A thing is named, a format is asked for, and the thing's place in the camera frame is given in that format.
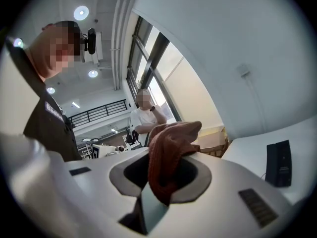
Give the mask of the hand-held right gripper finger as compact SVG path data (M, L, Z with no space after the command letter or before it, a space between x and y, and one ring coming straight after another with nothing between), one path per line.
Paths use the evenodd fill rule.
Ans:
M141 191L141 205L147 233L161 221L169 207L161 203L154 195L149 183Z

